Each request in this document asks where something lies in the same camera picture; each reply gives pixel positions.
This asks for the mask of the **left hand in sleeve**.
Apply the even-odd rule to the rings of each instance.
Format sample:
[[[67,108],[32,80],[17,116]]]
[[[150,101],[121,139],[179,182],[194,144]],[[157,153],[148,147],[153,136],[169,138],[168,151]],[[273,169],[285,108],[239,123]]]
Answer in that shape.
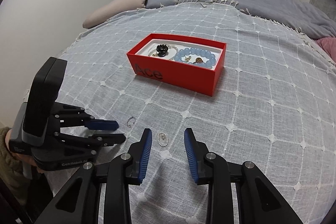
[[[24,205],[28,199],[29,190],[43,190],[50,192],[50,186],[43,170],[37,167],[34,160],[26,155],[17,155],[9,151],[8,142],[11,135],[11,128],[1,128],[1,179],[6,184],[10,192],[17,201]],[[38,175],[36,177],[38,186],[33,186],[33,180],[23,175],[23,163],[37,167]]]

